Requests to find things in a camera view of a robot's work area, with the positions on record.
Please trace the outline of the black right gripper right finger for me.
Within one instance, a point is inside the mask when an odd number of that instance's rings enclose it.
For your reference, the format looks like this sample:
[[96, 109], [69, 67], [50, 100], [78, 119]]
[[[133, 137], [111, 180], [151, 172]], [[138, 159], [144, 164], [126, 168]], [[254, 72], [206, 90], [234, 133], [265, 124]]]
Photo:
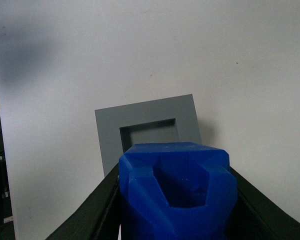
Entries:
[[233, 168], [237, 202], [228, 219], [230, 240], [300, 240], [300, 223]]

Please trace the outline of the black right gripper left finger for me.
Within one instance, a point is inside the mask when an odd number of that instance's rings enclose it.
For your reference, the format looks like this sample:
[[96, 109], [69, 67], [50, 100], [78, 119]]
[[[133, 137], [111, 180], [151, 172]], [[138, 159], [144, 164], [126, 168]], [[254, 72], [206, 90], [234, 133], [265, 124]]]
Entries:
[[116, 165], [48, 240], [117, 240], [121, 221]]

